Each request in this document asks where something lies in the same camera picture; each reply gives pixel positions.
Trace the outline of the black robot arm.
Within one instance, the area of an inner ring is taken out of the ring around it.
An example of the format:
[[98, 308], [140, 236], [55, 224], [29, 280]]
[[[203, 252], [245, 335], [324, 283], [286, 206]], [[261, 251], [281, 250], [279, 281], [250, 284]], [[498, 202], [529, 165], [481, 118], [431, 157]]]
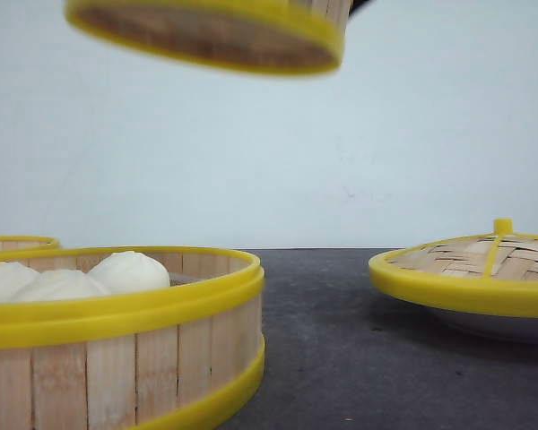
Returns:
[[371, 4], [374, 0], [352, 0], [351, 1], [351, 7], [349, 10], [349, 18], [351, 19], [353, 16], [356, 15], [356, 13], [364, 9], [366, 6]]

